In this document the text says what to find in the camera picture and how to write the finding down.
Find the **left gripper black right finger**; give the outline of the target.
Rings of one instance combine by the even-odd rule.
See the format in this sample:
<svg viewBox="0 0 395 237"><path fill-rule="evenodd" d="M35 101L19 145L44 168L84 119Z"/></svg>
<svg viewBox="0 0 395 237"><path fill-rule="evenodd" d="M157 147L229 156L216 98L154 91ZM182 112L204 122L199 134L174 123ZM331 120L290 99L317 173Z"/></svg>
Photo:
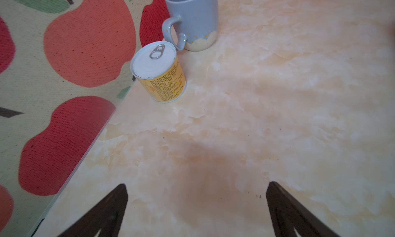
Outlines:
<svg viewBox="0 0 395 237"><path fill-rule="evenodd" d="M269 183L266 199L276 237L338 236L279 183Z"/></svg>

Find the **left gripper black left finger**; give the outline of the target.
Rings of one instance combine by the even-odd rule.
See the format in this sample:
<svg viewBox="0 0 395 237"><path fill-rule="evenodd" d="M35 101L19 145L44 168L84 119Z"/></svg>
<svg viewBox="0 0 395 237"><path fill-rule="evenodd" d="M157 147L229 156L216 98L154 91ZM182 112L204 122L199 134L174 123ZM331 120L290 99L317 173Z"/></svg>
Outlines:
<svg viewBox="0 0 395 237"><path fill-rule="evenodd" d="M118 185L61 237L117 237L128 202L125 184Z"/></svg>

